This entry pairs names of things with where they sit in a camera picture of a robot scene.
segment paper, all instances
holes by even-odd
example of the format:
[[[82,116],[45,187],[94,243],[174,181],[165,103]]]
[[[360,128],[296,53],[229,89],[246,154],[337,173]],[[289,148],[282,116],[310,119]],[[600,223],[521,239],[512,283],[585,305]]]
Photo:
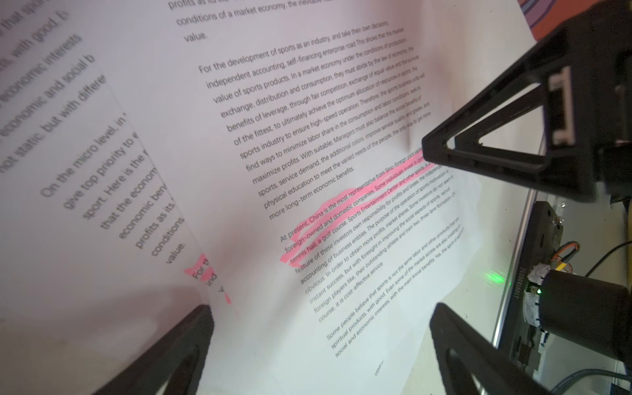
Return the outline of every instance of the paper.
[[[129,363],[221,285],[183,273],[200,247],[76,15],[2,9],[0,319]]]
[[[401,391],[477,245],[429,4],[65,4],[222,278],[200,392]]]

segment black plastic part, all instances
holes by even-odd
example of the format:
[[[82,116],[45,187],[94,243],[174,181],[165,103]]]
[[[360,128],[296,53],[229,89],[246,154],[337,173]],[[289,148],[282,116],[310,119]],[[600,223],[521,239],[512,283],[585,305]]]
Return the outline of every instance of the black plastic part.
[[[620,151],[615,160],[600,151],[629,141],[630,54],[629,1],[597,3],[565,21],[424,137],[424,158],[579,201],[595,199],[594,182],[599,180],[606,182],[609,191],[632,195],[628,193],[632,190],[632,171],[612,175],[621,161],[631,162],[629,152]],[[550,77],[562,75],[564,70],[569,71],[568,84],[562,89],[551,87]],[[531,84],[539,86],[498,109]],[[544,115],[544,155],[480,143],[491,131],[539,107]],[[554,131],[560,128],[572,131],[574,143],[554,141]],[[455,144],[450,149],[447,143],[452,137]]]
[[[517,262],[516,277],[512,282],[512,295],[507,307],[507,315],[502,326],[499,350],[532,374],[538,367],[539,353],[536,349],[540,342],[539,329],[526,323],[522,303],[525,288],[529,285],[527,275],[533,266],[548,262],[559,248],[563,226],[553,221],[556,213],[547,202],[535,202],[527,225],[520,259]]]
[[[627,365],[632,362],[626,287],[552,270],[540,289],[542,329]]]
[[[447,395],[478,395],[472,375],[490,395],[550,394],[445,304],[435,307],[430,331]]]
[[[194,395],[213,329],[210,307],[196,307],[95,395],[155,395],[167,381],[164,395]]]

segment green led light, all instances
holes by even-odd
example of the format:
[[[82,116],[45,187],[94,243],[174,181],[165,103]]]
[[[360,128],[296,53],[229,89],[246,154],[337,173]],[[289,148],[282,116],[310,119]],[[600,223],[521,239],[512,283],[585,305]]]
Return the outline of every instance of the green led light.
[[[493,270],[489,273],[485,274],[485,277],[494,284],[503,284],[505,282],[505,279],[498,273],[494,272]]]

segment white paper sheet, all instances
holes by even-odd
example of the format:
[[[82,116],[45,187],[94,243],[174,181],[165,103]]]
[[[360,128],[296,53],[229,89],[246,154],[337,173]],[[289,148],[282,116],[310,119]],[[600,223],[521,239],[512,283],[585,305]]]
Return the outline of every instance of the white paper sheet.
[[[429,4],[66,4],[230,295],[200,391],[401,391],[476,247]]]
[[[221,285],[183,273],[197,241],[75,15],[39,3],[2,5],[0,320],[129,363]]]

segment pink highlight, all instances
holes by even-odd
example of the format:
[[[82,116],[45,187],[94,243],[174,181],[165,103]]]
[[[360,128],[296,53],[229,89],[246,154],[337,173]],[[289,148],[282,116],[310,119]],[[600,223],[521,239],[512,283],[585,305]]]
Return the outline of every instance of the pink highlight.
[[[210,280],[211,277],[213,277],[214,274],[215,271],[211,266],[209,266],[209,268],[204,271],[204,274],[200,276],[200,281],[206,283],[208,280]]]
[[[187,273],[189,276],[194,276],[197,273],[197,271],[200,270],[205,260],[206,260],[206,257],[204,256],[204,254],[201,254],[200,258],[198,259],[198,261],[195,263],[193,267],[185,269],[185,273]]]
[[[310,218],[313,218],[320,213],[320,215],[317,217],[317,220],[314,221],[311,226],[307,225],[307,221],[309,219],[306,219],[295,228],[295,229],[301,228],[299,232],[295,232],[292,235],[292,237],[290,237],[290,240],[294,241],[295,245],[294,247],[292,247],[292,249],[290,249],[290,251],[288,251],[287,253],[283,254],[283,256],[281,256],[281,261],[284,263],[288,263],[289,261],[290,266],[300,267],[300,263],[303,261],[303,259],[305,259],[305,257],[312,250],[317,248],[323,241],[325,241],[326,238],[331,235],[333,229],[335,229],[336,226],[340,225],[347,218],[379,203],[380,201],[382,201],[383,199],[385,199],[386,197],[394,193],[397,189],[408,184],[410,181],[413,181],[415,178],[423,175],[428,170],[434,167],[434,164],[428,164],[427,166],[407,176],[404,180],[401,180],[399,183],[397,183],[395,186],[391,187],[386,192],[379,195],[377,198],[374,198],[373,200],[367,203],[357,206],[354,209],[350,208],[358,199],[362,198],[365,195],[369,195],[371,193],[377,192],[385,188],[388,184],[393,182],[397,177],[402,175],[405,171],[409,170],[411,167],[421,162],[423,162],[423,153],[419,152],[413,155],[412,157],[410,157],[408,160],[406,160],[402,164],[385,172],[383,175],[379,176],[375,181],[365,186],[364,188],[347,189],[343,191],[342,193],[340,193],[338,196],[334,197],[333,199],[330,199],[326,201],[325,203],[323,203],[320,206],[320,208],[316,211],[316,214],[310,217]],[[336,207],[334,210],[325,214],[325,209],[328,206],[335,204],[336,202],[340,201],[340,199],[343,199],[345,197],[348,197],[347,200],[345,200],[344,202],[341,202],[339,207]],[[327,224],[328,222],[329,224],[327,225],[327,227],[323,229],[321,232],[317,233],[316,229],[318,229],[321,226],[324,226],[324,224]],[[311,244],[305,247],[304,250],[302,250],[301,252],[298,252],[298,250],[301,249],[301,246],[315,234],[318,234],[318,237],[316,238],[316,240],[314,240]]]

